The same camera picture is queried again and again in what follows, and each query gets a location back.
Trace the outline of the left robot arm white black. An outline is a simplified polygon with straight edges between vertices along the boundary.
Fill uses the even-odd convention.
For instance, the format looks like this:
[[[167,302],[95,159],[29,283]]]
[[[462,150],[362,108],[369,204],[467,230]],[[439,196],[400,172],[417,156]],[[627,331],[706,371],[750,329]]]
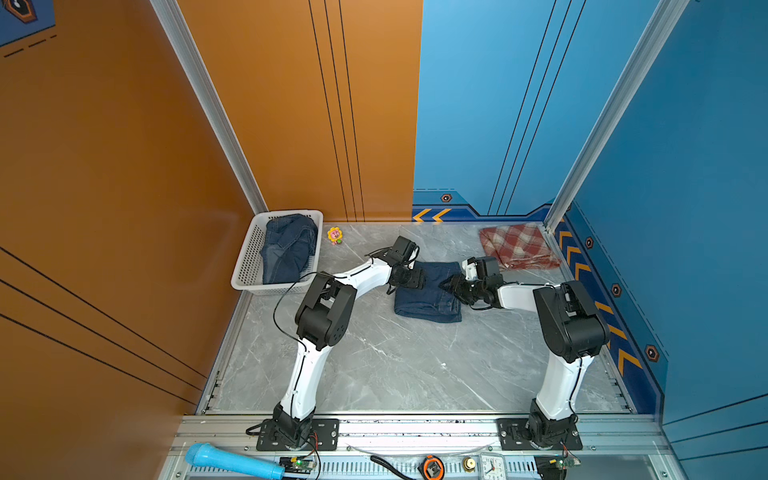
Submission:
[[[341,273],[318,272],[295,315],[298,344],[296,361],[286,393],[273,410],[268,426],[291,449],[311,438],[317,391],[327,359],[346,334],[355,302],[370,291],[386,286],[421,289],[426,281],[416,265],[420,248],[397,237],[394,244],[371,252],[361,265]]]

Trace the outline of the dark blue denim skirt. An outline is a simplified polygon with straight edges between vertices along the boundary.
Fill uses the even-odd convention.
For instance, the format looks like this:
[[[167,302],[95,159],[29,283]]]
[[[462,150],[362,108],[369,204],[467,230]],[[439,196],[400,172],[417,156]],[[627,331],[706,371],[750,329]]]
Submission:
[[[456,274],[461,274],[457,262],[415,262],[425,275],[421,289],[399,288],[395,292],[394,312],[403,317],[441,324],[462,321],[461,303],[453,293],[440,287]]]

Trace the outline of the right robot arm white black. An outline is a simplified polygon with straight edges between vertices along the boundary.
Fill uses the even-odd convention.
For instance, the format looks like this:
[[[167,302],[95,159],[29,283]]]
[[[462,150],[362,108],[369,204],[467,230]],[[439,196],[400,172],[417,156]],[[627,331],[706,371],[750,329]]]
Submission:
[[[528,284],[504,279],[492,257],[471,257],[461,272],[440,283],[462,304],[525,310],[538,316],[549,350],[545,377],[528,418],[499,419],[504,450],[580,450],[576,400],[586,372],[609,341],[609,328],[586,287],[577,280]]]

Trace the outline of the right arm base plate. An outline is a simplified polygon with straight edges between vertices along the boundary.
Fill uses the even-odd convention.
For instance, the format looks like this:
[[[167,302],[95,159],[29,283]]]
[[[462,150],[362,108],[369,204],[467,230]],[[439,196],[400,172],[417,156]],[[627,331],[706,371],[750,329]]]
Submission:
[[[496,420],[498,436],[504,451],[559,450],[580,451],[583,443],[571,415],[561,420],[540,417],[500,418]]]

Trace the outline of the white plastic laundry basket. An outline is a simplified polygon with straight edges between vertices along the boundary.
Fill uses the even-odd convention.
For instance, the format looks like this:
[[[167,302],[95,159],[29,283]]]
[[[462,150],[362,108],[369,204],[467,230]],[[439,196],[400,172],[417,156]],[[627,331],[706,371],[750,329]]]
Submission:
[[[264,263],[261,250],[266,243],[268,223],[276,218],[290,215],[303,215],[309,218],[317,228],[314,254],[308,257],[306,267],[299,274],[301,280],[296,284],[293,284],[293,281],[264,284]],[[231,286],[235,290],[250,292],[256,296],[286,293],[290,287],[293,288],[294,292],[304,292],[312,282],[318,267],[323,220],[323,213],[319,210],[282,210],[256,214],[250,222],[235,263]]]

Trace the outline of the red plaid skirt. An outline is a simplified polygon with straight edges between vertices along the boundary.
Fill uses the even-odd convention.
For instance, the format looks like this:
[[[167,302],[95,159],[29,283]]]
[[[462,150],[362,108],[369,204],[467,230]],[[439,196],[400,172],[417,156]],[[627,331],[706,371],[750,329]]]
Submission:
[[[488,227],[478,234],[485,254],[505,270],[551,270],[561,264],[535,223]]]

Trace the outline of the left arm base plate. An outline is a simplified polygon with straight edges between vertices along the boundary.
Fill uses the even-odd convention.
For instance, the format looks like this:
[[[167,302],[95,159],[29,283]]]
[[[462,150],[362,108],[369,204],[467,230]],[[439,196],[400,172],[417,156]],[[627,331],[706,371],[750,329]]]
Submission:
[[[282,433],[275,421],[267,420],[260,427],[256,449],[264,452],[311,452],[314,449],[320,452],[335,451],[338,438],[338,419],[313,419],[309,430],[296,438]]]

